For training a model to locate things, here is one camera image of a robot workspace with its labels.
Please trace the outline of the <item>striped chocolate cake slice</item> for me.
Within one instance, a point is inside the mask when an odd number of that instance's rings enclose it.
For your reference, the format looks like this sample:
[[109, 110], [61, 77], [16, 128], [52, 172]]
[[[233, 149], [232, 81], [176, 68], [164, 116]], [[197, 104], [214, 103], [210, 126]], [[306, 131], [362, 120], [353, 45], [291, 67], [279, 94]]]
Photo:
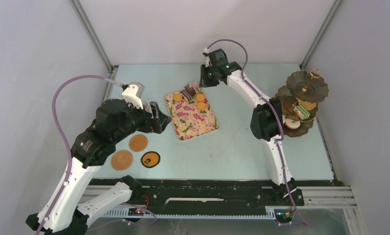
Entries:
[[192, 101], [197, 92], [194, 87], [186, 85], [180, 93], [186, 100]]

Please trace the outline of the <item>white donut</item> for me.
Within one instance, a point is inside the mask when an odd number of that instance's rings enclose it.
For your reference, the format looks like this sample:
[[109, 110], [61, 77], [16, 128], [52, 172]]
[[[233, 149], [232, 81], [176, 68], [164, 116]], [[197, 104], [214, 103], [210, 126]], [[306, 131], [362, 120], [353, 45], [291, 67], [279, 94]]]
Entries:
[[289, 129], [298, 129], [298, 128], [300, 127], [300, 125], [301, 125], [301, 122], [300, 122], [300, 121], [294, 121], [294, 120], [292, 120], [292, 119], [287, 118], [287, 119], [285, 120], [284, 125], [285, 125], [287, 128], [289, 128]]

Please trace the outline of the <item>three tier black cake stand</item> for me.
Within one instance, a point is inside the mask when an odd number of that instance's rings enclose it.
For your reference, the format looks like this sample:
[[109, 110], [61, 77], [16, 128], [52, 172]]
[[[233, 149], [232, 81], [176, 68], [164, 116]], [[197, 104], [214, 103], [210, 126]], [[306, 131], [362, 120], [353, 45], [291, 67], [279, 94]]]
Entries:
[[[317, 68], [310, 70], [298, 70], [288, 76], [286, 85], [278, 89], [275, 98], [281, 102], [282, 109], [282, 127], [284, 134], [296, 138], [308, 133], [313, 127], [317, 117], [319, 104], [329, 96], [329, 85], [326, 83]], [[301, 105], [310, 112], [310, 117], [301, 120], [294, 112], [294, 107]], [[289, 118], [294, 121], [300, 121], [298, 129], [289, 129], [284, 123]]]

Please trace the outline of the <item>chocolate cake piece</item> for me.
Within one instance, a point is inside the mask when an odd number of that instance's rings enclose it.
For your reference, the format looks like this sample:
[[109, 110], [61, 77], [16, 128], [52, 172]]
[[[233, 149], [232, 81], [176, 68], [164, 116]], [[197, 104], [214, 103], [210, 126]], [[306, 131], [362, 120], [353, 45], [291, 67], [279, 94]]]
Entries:
[[197, 90], [199, 88], [199, 82], [191, 82], [188, 84], [190, 90]]

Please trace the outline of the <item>floral rectangular tray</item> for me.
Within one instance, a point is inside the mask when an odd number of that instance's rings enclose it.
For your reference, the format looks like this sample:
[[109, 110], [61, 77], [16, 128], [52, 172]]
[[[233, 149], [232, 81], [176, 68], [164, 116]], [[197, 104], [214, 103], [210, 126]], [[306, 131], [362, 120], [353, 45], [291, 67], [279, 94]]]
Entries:
[[173, 96], [180, 94], [180, 91], [167, 94], [164, 98], [178, 139], [185, 141], [218, 130], [219, 123], [207, 98], [204, 101], [207, 108], [203, 111], [197, 109], [196, 95], [204, 94], [203, 89], [199, 86], [192, 101], [183, 97], [182, 101], [175, 102]]

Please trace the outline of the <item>green striped cake slice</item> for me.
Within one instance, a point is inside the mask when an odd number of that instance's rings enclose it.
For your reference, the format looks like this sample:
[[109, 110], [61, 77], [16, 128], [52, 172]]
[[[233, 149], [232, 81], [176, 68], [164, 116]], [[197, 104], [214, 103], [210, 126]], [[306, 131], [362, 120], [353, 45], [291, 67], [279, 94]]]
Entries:
[[301, 105], [297, 105], [294, 107], [294, 112], [295, 114], [301, 119], [301, 120], [305, 120], [305, 119], [308, 119], [310, 117], [310, 112], [308, 110], [306, 110], [306, 108], [304, 108], [303, 106]]

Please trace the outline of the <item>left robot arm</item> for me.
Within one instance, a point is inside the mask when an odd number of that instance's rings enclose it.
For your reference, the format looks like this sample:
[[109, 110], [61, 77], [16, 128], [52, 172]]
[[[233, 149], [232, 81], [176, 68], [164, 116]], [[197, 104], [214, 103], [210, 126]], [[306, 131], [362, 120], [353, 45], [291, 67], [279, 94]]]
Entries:
[[42, 211], [27, 217], [26, 224], [45, 235], [83, 235], [113, 207], [138, 203], [142, 185], [131, 176], [122, 177], [111, 189], [86, 203], [79, 201], [120, 141], [137, 131], [160, 134], [165, 130], [171, 117], [161, 112], [156, 102], [151, 102], [150, 107], [147, 112], [122, 99], [104, 101], [91, 125], [71, 147], [58, 188]]

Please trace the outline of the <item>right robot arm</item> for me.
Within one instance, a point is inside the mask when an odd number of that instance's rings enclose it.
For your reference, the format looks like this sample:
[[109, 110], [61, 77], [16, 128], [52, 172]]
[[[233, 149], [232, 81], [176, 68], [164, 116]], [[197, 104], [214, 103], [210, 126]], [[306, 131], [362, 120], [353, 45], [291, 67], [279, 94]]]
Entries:
[[205, 64], [201, 65], [200, 86], [215, 87], [221, 82], [234, 89], [252, 108], [250, 130], [260, 140], [268, 154], [273, 184], [272, 199], [279, 205], [290, 201], [297, 207], [300, 194], [285, 158], [282, 141], [284, 139], [281, 102], [264, 94], [245, 75], [244, 67], [237, 62], [229, 62], [222, 49], [210, 51], [205, 48]]

